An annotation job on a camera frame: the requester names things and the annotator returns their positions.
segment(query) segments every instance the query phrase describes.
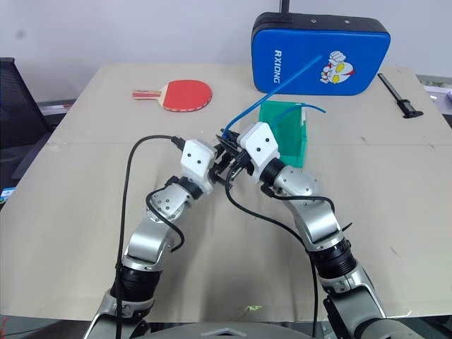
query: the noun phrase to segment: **ping pong paddle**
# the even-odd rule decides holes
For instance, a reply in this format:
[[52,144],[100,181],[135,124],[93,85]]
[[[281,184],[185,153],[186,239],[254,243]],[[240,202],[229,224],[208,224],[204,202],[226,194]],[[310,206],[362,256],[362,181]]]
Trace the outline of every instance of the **ping pong paddle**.
[[167,111],[192,112],[210,102],[212,90],[202,81],[175,80],[161,90],[135,90],[132,96],[137,100],[157,100]]

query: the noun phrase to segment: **cardboard surface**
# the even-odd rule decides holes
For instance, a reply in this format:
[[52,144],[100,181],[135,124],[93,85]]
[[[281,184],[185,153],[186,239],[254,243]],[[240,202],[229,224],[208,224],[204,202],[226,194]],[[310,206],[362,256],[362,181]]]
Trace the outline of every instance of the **cardboard surface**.
[[[136,64],[101,69],[0,213],[0,313],[91,319],[114,279],[131,146],[153,133],[213,142],[220,127],[261,95],[245,74],[248,68]],[[195,71],[213,89],[212,102],[200,111],[173,114],[131,98],[132,88],[158,88],[159,82],[193,78]],[[354,223],[346,237],[386,313],[450,314],[452,130],[409,71],[383,72],[424,116],[403,119],[378,79],[357,97],[301,97],[328,111],[307,118],[306,169],[334,200],[341,225]],[[149,141],[137,150],[126,241],[144,215],[145,195],[180,173],[179,157],[169,141]],[[293,225],[283,204],[265,197],[245,174],[232,192],[250,209]],[[186,245],[168,257],[149,321],[312,319],[304,250],[283,230],[235,209],[222,187],[193,203],[180,227]],[[250,305],[262,307],[249,311]]]

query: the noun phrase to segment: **green box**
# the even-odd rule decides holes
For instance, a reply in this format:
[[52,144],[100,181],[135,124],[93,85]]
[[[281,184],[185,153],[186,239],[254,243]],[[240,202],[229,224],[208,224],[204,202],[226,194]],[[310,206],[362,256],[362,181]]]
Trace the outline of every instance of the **green box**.
[[259,112],[259,121],[270,125],[278,142],[280,159],[294,167],[303,167],[308,141],[304,110],[300,102],[265,101]]

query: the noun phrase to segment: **black tool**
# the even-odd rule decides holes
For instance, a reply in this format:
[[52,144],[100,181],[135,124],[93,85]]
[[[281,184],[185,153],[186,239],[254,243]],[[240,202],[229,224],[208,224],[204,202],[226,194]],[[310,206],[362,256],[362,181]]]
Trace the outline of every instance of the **black tool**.
[[424,112],[417,111],[412,105],[409,100],[402,99],[402,97],[397,93],[396,89],[391,85],[391,83],[386,79],[386,77],[379,73],[379,78],[381,81],[383,81],[384,85],[389,89],[389,92],[394,96],[394,98],[397,100],[397,105],[400,107],[404,114],[404,118],[415,118],[420,117],[421,115],[424,115]]

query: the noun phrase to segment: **wooden paddle handle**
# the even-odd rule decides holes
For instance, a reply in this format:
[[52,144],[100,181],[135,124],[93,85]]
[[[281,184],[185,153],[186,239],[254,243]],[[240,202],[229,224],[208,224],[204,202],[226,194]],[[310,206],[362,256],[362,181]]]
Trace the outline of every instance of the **wooden paddle handle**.
[[135,90],[132,92],[132,97],[137,100],[152,100],[158,99],[161,94],[159,90]]

